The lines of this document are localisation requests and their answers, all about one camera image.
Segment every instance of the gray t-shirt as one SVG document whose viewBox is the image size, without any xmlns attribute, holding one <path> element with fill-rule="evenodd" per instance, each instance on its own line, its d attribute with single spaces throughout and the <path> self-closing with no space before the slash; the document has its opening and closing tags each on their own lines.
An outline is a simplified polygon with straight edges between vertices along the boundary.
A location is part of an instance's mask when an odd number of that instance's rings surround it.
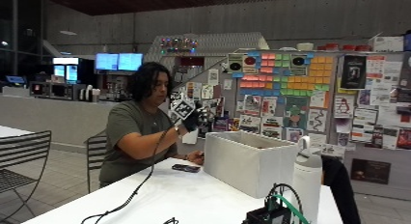
<svg viewBox="0 0 411 224">
<path fill-rule="evenodd" d="M 156 114 L 149 114 L 134 101 L 124 101 L 117 104 L 108 116 L 106 123 L 106 152 L 100 171 L 100 182 L 109 184 L 137 173 L 152 165 L 152 157 L 133 159 L 118 147 L 121 138 L 130 133 L 148 135 L 166 130 L 172 121 L 166 113 L 158 109 Z M 177 154 L 177 146 L 173 144 L 166 150 L 154 156 L 156 163 Z"/>
</svg>

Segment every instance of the white water bottle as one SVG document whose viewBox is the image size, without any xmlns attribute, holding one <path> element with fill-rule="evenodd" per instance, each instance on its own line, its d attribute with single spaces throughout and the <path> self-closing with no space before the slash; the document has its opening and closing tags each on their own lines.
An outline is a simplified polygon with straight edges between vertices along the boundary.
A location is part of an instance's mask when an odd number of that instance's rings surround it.
<svg viewBox="0 0 411 224">
<path fill-rule="evenodd" d="M 322 161 L 318 154 L 310 149 L 310 137 L 303 136 L 298 145 L 303 150 L 298 153 L 294 162 L 293 188 L 299 196 L 303 216 L 311 224 L 318 223 L 318 204 L 320 191 Z M 298 201 L 293 195 L 293 206 L 299 209 Z"/>
</svg>

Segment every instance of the white table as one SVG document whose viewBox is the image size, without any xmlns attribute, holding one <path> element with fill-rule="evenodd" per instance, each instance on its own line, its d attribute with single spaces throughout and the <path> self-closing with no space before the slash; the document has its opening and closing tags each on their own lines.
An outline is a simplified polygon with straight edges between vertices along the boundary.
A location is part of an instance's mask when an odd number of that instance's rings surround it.
<svg viewBox="0 0 411 224">
<path fill-rule="evenodd" d="M 156 165 L 154 174 L 140 188 L 129 205 L 105 216 L 100 223 L 164 224 L 176 217 L 180 224 L 241 224 L 245 214 L 263 207 L 230 185 L 201 171 L 174 171 L 170 166 L 187 161 L 168 159 Z M 25 224 L 74 223 L 90 215 L 113 210 L 125 203 L 149 170 L 129 176 L 92 194 L 24 222 Z M 85 224 L 94 224 L 96 218 Z M 331 190 L 320 188 L 318 224 L 342 224 Z"/>
<path fill-rule="evenodd" d="M 24 134 L 29 134 L 32 132 L 25 131 L 25 130 L 20 130 L 20 129 L 15 129 L 7 126 L 0 126 L 0 138 L 1 137 L 9 137 L 9 136 L 19 136 L 19 135 L 24 135 Z"/>
</svg>

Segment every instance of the television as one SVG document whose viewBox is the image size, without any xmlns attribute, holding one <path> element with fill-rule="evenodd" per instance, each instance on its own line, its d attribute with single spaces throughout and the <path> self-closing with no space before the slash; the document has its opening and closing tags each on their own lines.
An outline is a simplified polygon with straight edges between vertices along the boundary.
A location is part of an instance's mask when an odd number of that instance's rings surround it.
<svg viewBox="0 0 411 224">
<path fill-rule="evenodd" d="M 137 71 L 142 64 L 142 53 L 121 53 L 118 57 L 118 70 Z"/>
<path fill-rule="evenodd" d="M 96 70 L 117 70 L 118 69 L 118 54 L 97 53 L 94 57 Z"/>
<path fill-rule="evenodd" d="M 54 75 L 65 76 L 65 66 L 54 66 Z"/>
<path fill-rule="evenodd" d="M 66 66 L 65 80 L 68 82 L 77 82 L 77 66 Z"/>
</svg>

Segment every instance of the green cable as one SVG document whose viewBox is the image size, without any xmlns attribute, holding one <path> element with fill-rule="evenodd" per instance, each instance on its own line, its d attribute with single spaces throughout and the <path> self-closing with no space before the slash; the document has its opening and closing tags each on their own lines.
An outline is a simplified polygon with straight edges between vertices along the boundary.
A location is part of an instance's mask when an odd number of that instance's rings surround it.
<svg viewBox="0 0 411 224">
<path fill-rule="evenodd" d="M 293 214 L 299 218 L 299 220 L 302 221 L 303 224 L 310 224 L 310 222 L 307 221 L 306 217 L 303 216 L 303 214 L 298 211 L 297 208 L 294 208 L 294 206 L 286 201 L 286 199 L 279 195 L 275 194 L 273 195 L 274 197 L 277 197 L 278 199 L 281 199 L 285 204 L 286 207 L 291 210 Z"/>
</svg>

